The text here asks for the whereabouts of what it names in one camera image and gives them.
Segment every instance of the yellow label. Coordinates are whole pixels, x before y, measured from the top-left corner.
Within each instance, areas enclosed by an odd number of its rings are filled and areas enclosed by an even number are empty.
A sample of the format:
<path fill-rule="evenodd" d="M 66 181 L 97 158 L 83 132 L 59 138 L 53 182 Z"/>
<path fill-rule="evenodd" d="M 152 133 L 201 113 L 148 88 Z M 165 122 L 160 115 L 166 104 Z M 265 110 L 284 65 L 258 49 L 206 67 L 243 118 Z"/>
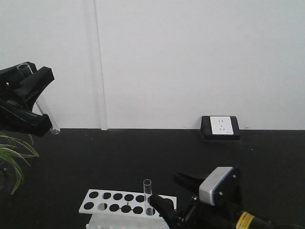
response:
<path fill-rule="evenodd" d="M 253 218 L 254 215 L 244 211 L 236 224 L 236 229 L 248 229 Z"/>

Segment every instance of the rack hole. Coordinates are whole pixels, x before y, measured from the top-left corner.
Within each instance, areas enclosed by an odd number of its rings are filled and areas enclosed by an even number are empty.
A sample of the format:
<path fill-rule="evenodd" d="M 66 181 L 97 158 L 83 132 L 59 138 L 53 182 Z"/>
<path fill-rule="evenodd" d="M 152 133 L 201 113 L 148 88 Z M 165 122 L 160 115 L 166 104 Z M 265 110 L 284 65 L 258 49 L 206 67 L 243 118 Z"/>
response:
<path fill-rule="evenodd" d="M 107 204 L 106 203 L 101 203 L 97 206 L 98 210 L 104 211 L 107 208 Z"/>
<path fill-rule="evenodd" d="M 89 194 L 89 197 L 92 198 L 92 199 L 94 199 L 94 198 L 97 198 L 98 195 L 99 195 L 99 193 L 94 191 L 94 192 L 92 192 L 92 193 Z"/>
<path fill-rule="evenodd" d="M 143 212 L 143 208 L 137 206 L 133 208 L 134 214 L 141 214 Z"/>
<path fill-rule="evenodd" d="M 156 213 L 156 210 L 153 209 L 153 208 L 147 208 L 145 213 L 148 215 L 148 216 L 153 216 L 155 213 Z"/>
<path fill-rule="evenodd" d="M 113 198 L 114 198 L 115 200 L 119 200 L 119 199 L 122 199 L 122 198 L 123 198 L 123 195 L 122 195 L 121 193 L 116 193 L 116 194 L 113 195 Z"/>
<path fill-rule="evenodd" d="M 121 211 L 124 212 L 124 213 L 128 213 L 131 211 L 131 207 L 129 205 L 124 205 L 122 208 L 121 208 Z"/>
<path fill-rule="evenodd" d="M 84 205 L 84 209 L 86 210 L 90 210 L 91 208 L 93 208 L 94 204 L 92 202 L 88 202 Z"/>
<path fill-rule="evenodd" d="M 143 196 L 143 195 L 139 195 L 139 196 L 137 196 L 137 197 L 135 198 L 135 200 L 136 200 L 137 202 L 139 202 L 139 203 L 142 203 L 142 202 L 144 202 L 144 196 Z"/>
<path fill-rule="evenodd" d="M 103 194 L 103 199 L 109 199 L 111 197 L 111 193 L 110 192 L 105 192 Z"/>
<path fill-rule="evenodd" d="M 133 195 L 132 195 L 132 194 L 127 194 L 127 195 L 124 197 L 124 199 L 125 199 L 126 201 L 132 201 L 132 200 L 133 200 Z"/>
<path fill-rule="evenodd" d="M 109 210 L 110 210 L 110 211 L 117 211 L 117 210 L 119 210 L 119 208 L 120 208 L 119 205 L 117 205 L 117 204 L 112 204 L 112 205 L 110 205 Z"/>

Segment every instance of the electrical outlet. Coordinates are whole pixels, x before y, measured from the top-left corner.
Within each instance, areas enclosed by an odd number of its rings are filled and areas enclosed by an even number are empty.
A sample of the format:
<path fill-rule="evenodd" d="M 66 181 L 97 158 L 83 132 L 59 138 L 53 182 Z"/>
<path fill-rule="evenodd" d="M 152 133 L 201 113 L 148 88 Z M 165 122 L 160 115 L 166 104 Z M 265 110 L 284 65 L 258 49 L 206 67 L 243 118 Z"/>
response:
<path fill-rule="evenodd" d="M 235 116 L 202 116 L 201 133 L 205 140 L 239 140 Z"/>
<path fill-rule="evenodd" d="M 233 134 L 233 127 L 230 116 L 211 116 L 210 121 L 213 135 Z"/>

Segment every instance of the black circle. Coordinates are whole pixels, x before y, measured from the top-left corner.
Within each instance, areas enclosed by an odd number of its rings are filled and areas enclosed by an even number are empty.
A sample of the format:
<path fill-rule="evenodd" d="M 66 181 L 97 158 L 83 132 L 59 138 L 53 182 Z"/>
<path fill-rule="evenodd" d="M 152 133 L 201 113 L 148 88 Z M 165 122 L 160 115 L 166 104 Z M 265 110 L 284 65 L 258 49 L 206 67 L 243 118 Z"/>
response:
<path fill-rule="evenodd" d="M 139 202 L 139 203 L 142 203 L 142 202 L 144 202 L 144 196 L 143 196 L 143 195 L 139 195 L 139 196 L 137 196 L 137 197 L 135 198 L 135 200 L 136 200 L 137 202 Z"/>
<path fill-rule="evenodd" d="M 133 195 L 132 195 L 132 194 L 127 194 L 127 195 L 124 197 L 124 199 L 125 199 L 126 201 L 132 201 L 132 200 L 133 200 Z"/>
<path fill-rule="evenodd" d="M 98 192 L 92 192 L 92 193 L 89 194 L 89 197 L 92 198 L 92 199 L 94 199 L 94 198 L 97 198 L 98 195 L 99 195 Z"/>
<path fill-rule="evenodd" d="M 90 210 L 91 208 L 93 208 L 94 204 L 92 202 L 88 202 L 84 205 L 84 209 L 86 210 Z"/>
<path fill-rule="evenodd" d="M 131 207 L 129 205 L 124 205 L 122 208 L 121 208 L 121 211 L 124 212 L 124 213 L 128 213 L 131 211 Z"/>
<path fill-rule="evenodd" d="M 133 208 L 134 214 L 141 214 L 143 212 L 143 208 L 141 207 L 135 207 Z"/>
<path fill-rule="evenodd" d="M 121 193 L 116 193 L 116 194 L 113 195 L 113 198 L 114 198 L 115 200 L 119 200 L 119 199 L 122 199 L 122 198 L 123 198 L 123 195 L 122 195 Z"/>
<path fill-rule="evenodd" d="M 110 192 L 105 192 L 103 194 L 103 199 L 109 199 L 111 197 L 111 193 Z"/>
<path fill-rule="evenodd" d="M 112 205 L 110 205 L 109 210 L 110 210 L 110 211 L 117 211 L 117 210 L 119 210 L 119 208 L 120 208 L 119 205 L 117 205 L 117 204 L 112 204 Z"/>

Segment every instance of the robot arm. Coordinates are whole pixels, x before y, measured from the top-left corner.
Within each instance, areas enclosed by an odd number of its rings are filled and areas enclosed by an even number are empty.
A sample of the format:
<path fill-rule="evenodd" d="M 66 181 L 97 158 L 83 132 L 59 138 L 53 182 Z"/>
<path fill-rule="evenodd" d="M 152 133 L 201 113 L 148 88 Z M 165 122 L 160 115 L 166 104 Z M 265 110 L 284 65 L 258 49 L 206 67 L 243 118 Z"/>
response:
<path fill-rule="evenodd" d="M 149 197 L 151 206 L 160 213 L 171 229 L 302 228 L 292 225 L 277 226 L 267 218 L 244 211 L 238 168 L 217 167 L 206 179 L 177 174 L 175 181 L 196 194 L 188 206 L 174 210 L 173 205 L 160 196 Z"/>
<path fill-rule="evenodd" d="M 0 130 L 43 136 L 52 124 L 48 115 L 32 112 L 41 92 L 54 80 L 51 68 L 27 73 L 13 66 L 0 70 Z"/>

